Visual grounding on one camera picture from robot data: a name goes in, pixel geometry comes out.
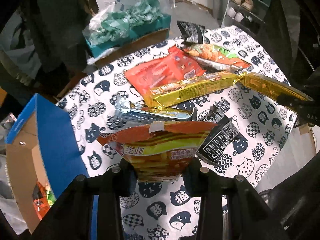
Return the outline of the red snack bag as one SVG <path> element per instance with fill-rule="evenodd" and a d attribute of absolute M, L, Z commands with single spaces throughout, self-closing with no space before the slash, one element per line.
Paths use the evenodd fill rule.
<path fill-rule="evenodd" d="M 144 96 L 150 89 L 180 80 L 201 76 L 205 70 L 176 46 L 165 57 L 144 62 L 124 72 L 136 91 Z"/>

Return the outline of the silver blue snack pack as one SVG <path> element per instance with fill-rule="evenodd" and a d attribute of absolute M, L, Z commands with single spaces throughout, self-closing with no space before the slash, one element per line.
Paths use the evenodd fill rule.
<path fill-rule="evenodd" d="M 118 95 L 114 117 L 121 121 L 150 124 L 154 121 L 195 121 L 197 108 L 182 110 L 176 108 L 152 108 L 139 103 L 132 103 Z"/>

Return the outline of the black white snack bag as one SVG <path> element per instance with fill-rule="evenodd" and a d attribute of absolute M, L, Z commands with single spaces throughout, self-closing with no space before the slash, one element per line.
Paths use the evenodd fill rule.
<path fill-rule="evenodd" d="M 197 155 L 206 163 L 215 165 L 226 147 L 240 139 L 242 134 L 230 118 L 218 110 L 215 105 L 211 106 L 210 113 L 201 121 L 212 122 L 215 126 L 198 149 Z"/>

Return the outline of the blue cardboard box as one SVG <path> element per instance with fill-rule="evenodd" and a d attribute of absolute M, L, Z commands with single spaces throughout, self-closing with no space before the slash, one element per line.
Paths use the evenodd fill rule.
<path fill-rule="evenodd" d="M 34 94 L 6 137 L 7 171 L 19 211 L 30 232 L 40 219 L 33 206 L 36 183 L 58 198 L 79 174 L 88 175 L 69 114 Z"/>

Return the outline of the orange yellow chip bag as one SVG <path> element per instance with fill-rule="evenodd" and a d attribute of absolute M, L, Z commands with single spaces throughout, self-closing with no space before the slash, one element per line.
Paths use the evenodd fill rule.
<path fill-rule="evenodd" d="M 177 181 L 214 126 L 206 121 L 154 121 L 98 141 L 129 162 L 140 182 Z"/>

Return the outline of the shoe rack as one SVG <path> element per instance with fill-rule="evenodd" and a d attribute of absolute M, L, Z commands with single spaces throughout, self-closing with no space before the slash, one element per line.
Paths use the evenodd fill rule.
<path fill-rule="evenodd" d="M 221 26 L 236 25 L 255 35 L 265 24 L 270 3 L 271 0 L 227 0 Z"/>

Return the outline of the orange green cracker bag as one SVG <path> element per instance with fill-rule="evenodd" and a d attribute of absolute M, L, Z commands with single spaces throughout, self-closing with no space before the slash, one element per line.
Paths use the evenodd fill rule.
<path fill-rule="evenodd" d="M 215 44 L 183 43 L 181 49 L 198 63 L 219 71 L 235 73 L 251 66 L 236 53 Z"/>

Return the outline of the long gold biscuit pack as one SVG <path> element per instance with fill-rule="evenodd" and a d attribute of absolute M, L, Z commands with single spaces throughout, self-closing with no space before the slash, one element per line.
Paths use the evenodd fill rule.
<path fill-rule="evenodd" d="M 166 108 L 199 96 L 229 88 L 242 80 L 247 73 L 240 75 L 226 71 L 192 77 L 148 90 L 144 102 L 148 107 Z"/>

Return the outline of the teal cardboard box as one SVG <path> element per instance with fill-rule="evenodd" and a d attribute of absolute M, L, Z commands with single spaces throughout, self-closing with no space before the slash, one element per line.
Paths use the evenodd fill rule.
<path fill-rule="evenodd" d="M 169 36 L 171 23 L 171 16 L 168 14 L 164 14 L 164 16 L 157 18 L 150 24 L 144 24 L 137 27 L 133 27 L 129 30 L 129 33 L 124 38 L 117 38 L 115 41 L 104 41 L 98 44 L 93 44 L 92 41 L 89 40 L 89 35 L 85 34 L 85 30 L 83 32 L 83 36 L 85 37 L 86 43 L 91 51 L 93 57 L 97 58 L 102 55 L 110 55 L 114 51 L 119 48 L 130 44 L 140 38 L 143 38 L 149 34 L 155 34 L 158 31 L 164 31 L 164 38 Z"/>

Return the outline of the cat pattern tablecloth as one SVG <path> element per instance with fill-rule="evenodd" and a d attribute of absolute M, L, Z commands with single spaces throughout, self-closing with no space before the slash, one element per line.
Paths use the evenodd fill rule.
<path fill-rule="evenodd" d="M 116 132 L 135 139 L 148 137 L 161 152 L 142 155 L 133 148 L 137 165 L 144 172 L 173 174 L 195 152 L 196 132 L 201 127 L 217 128 L 209 112 L 215 106 L 229 119 L 228 128 L 240 133 L 238 139 L 221 146 L 213 170 L 219 175 L 243 175 L 256 186 L 287 141 L 297 118 L 288 108 L 238 82 L 229 88 L 179 103 L 180 110 L 197 109 L 195 121 L 168 121 L 150 125 L 117 119 L 116 99 L 122 96 L 136 103 L 142 97 L 124 73 L 139 63 L 165 59 L 182 43 L 181 37 L 153 44 L 121 57 L 84 77 L 58 103 L 69 113 L 73 131 L 89 175 L 97 176 L 120 162 L 120 154 L 105 140 Z M 197 230 L 201 201 L 191 197 L 183 179 L 138 182 L 133 193 L 120 198 L 125 239 L 178 239 Z"/>

